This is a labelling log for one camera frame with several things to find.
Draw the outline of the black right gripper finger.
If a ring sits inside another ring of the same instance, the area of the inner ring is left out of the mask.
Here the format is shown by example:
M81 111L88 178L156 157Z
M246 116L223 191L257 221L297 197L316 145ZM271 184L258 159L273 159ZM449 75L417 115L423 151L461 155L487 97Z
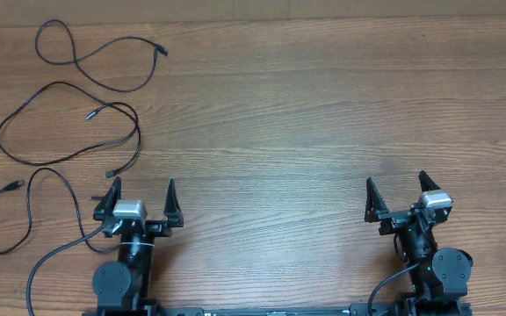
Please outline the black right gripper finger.
M424 170L421 170L419 172L418 179L422 192L440 190L440 187L430 178L430 176Z
M389 213L389 209L370 176L366 179L365 222L380 221L380 217L386 213Z

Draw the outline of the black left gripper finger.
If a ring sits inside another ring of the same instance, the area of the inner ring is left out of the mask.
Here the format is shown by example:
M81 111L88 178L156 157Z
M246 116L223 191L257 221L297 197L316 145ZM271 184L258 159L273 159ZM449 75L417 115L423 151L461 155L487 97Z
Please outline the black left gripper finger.
M184 216L177 200L175 179L173 177L169 180L163 214L170 227L184 226Z
M117 176L107 193L100 198L93 212L93 219L96 221L105 221L107 217L112 216L114 206L121 199L121 178Z

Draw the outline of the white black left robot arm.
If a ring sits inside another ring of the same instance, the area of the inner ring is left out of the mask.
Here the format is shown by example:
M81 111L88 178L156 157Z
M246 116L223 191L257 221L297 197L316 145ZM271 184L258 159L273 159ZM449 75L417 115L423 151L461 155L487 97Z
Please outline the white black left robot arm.
M160 220L149 219L143 201L122 198L118 177L99 199L93 219L103 224L105 237L119 236L119 247L117 259L99 266L92 278L98 297L97 315L165 314L148 293L155 239L168 238L174 228L184 225L173 178L169 180L163 215Z

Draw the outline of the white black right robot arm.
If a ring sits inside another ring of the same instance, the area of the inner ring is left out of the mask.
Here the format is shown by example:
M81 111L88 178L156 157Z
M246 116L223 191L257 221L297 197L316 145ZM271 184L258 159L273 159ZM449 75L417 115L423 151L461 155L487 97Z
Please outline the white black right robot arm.
M422 193L407 210L392 212L374 182L366 179L365 221L379 223L379 234L394 237L394 250L406 268L381 281L366 303L369 315L471 316L472 307L461 299L467 295L473 258L457 248L440 248L433 227L448 220L453 198L425 171L418 179ZM403 292L385 307L374 303L378 292L403 275L409 275L412 291Z

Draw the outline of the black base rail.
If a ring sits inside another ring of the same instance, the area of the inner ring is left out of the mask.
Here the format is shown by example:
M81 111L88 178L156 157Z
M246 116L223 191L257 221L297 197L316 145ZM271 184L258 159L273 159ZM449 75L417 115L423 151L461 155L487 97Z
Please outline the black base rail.
M399 316L408 315L396 304L378 303L372 305L372 312L368 311L368 305L354 303L347 307L314 307L314 308L266 308L266 309L221 309L204 310L198 307L188 308L162 308L151 306L148 309L137 312L83 312L83 315L90 316L128 316L128 315L150 315L150 316Z

